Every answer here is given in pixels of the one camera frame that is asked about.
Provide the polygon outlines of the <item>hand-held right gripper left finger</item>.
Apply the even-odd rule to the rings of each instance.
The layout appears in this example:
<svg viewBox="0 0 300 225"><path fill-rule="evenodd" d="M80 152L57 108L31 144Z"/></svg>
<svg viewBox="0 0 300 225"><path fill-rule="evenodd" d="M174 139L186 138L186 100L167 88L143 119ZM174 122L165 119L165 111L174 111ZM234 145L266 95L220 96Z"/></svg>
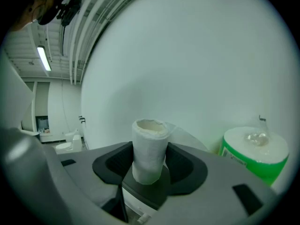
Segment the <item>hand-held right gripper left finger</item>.
<svg viewBox="0 0 300 225"><path fill-rule="evenodd" d="M133 162L132 142L59 154L58 158L71 180L96 206L128 221L122 182Z"/></svg>

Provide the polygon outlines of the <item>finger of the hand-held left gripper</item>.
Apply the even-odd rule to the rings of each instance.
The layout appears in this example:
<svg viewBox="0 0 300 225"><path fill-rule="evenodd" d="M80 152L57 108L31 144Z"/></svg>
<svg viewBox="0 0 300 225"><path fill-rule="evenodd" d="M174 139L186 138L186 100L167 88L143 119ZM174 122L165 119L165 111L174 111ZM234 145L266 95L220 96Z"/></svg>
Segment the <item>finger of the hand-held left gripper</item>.
<svg viewBox="0 0 300 225"><path fill-rule="evenodd" d="M0 166L18 199L44 225L100 225L103 212L71 180L54 151L17 129L0 130Z"/></svg>

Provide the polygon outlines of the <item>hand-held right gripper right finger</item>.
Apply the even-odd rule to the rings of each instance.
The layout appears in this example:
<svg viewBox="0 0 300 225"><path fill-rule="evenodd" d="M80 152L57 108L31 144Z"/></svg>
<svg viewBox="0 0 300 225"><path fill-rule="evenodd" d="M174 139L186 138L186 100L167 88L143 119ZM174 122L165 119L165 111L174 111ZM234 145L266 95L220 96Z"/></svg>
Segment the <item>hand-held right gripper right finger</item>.
<svg viewBox="0 0 300 225"><path fill-rule="evenodd" d="M151 225L258 225L280 197L247 168L227 158L168 144L171 184Z"/></svg>

